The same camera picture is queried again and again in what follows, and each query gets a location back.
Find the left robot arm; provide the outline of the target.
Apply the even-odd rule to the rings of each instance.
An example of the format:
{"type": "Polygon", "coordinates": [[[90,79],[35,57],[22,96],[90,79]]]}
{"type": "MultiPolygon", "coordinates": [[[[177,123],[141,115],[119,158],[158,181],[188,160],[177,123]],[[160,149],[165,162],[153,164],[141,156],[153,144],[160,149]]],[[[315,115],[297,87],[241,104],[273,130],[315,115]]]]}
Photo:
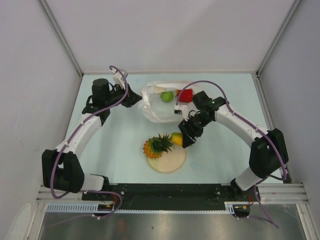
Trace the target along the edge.
{"type": "Polygon", "coordinates": [[[94,80],[91,95],[86,100],[75,130],[55,149],[46,149],[42,153],[43,185],[51,191],[64,193],[93,191],[98,199],[107,199],[111,193],[111,188],[104,184],[107,178],[84,173],[80,157],[91,138],[106,122],[111,108],[118,105],[130,108],[141,100],[142,96],[133,92],[124,81],[112,85],[105,78],[94,80]]]}

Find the fake mango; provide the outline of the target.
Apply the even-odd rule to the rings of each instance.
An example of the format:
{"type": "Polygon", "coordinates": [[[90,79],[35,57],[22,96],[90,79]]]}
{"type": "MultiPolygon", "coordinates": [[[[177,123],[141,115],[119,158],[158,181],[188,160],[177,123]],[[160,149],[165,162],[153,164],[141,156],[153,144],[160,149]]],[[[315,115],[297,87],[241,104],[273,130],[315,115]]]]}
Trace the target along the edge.
{"type": "Polygon", "coordinates": [[[171,134],[171,142],[180,147],[183,146],[183,135],[180,132],[173,132],[171,134]]]}

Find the fake pineapple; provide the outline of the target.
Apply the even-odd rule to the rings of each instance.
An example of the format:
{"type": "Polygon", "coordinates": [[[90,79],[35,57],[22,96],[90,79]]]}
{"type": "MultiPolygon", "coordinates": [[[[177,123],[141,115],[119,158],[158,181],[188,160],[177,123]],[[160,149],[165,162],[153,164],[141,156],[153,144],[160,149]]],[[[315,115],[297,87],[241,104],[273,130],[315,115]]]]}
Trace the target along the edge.
{"type": "Polygon", "coordinates": [[[150,159],[158,159],[163,153],[172,151],[174,143],[169,134],[154,136],[149,138],[143,145],[143,153],[150,159]]]}

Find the fake red bell pepper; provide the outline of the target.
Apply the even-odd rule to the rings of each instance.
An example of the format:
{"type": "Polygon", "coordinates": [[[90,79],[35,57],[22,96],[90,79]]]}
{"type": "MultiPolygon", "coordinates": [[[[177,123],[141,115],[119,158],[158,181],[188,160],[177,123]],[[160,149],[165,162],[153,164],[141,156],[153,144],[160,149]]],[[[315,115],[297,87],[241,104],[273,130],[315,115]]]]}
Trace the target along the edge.
{"type": "Polygon", "coordinates": [[[179,93],[178,101],[182,103],[190,103],[192,102],[194,93],[192,89],[185,89],[182,93],[179,93]]]}

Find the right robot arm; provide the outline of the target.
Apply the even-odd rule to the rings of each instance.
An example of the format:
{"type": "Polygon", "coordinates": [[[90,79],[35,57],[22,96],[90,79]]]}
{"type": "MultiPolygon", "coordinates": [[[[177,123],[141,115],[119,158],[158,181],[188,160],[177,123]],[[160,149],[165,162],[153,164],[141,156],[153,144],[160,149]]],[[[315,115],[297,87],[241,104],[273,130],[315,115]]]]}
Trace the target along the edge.
{"type": "Polygon", "coordinates": [[[287,176],[289,157],[284,135],[279,129],[259,127],[236,113],[223,97],[212,99],[204,91],[196,93],[192,103],[195,114],[191,114],[186,104],[174,107],[174,113],[183,116],[178,125],[183,148],[193,145],[211,122],[225,126],[250,148],[248,167],[231,181],[230,194],[235,200],[242,201],[251,187],[270,177],[277,169],[282,169],[283,176],[287,176]]]}

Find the beige ceramic plate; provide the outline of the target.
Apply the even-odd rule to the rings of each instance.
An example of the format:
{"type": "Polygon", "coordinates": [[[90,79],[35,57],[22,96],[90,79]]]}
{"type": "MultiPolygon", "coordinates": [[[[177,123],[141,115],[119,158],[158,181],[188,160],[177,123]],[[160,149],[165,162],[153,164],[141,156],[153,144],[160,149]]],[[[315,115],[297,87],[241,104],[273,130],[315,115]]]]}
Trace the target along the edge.
{"type": "Polygon", "coordinates": [[[153,159],[145,157],[146,162],[154,171],[161,174],[171,174],[178,171],[186,162],[187,150],[176,145],[172,151],[164,152],[161,157],[153,159]]]}

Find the white plastic bag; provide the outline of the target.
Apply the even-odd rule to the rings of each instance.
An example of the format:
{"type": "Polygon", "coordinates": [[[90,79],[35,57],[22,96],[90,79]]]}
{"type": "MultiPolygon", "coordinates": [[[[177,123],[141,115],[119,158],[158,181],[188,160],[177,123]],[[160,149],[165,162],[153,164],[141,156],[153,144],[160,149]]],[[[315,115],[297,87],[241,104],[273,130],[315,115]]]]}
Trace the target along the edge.
{"type": "Polygon", "coordinates": [[[188,84],[189,81],[150,82],[141,90],[142,100],[138,102],[138,108],[153,123],[181,122],[184,118],[182,115],[174,114],[175,105],[189,105],[196,111],[195,105],[192,102],[177,102],[176,96],[171,102],[163,102],[160,95],[167,91],[172,91],[176,95],[177,90],[183,89],[188,84]]]}

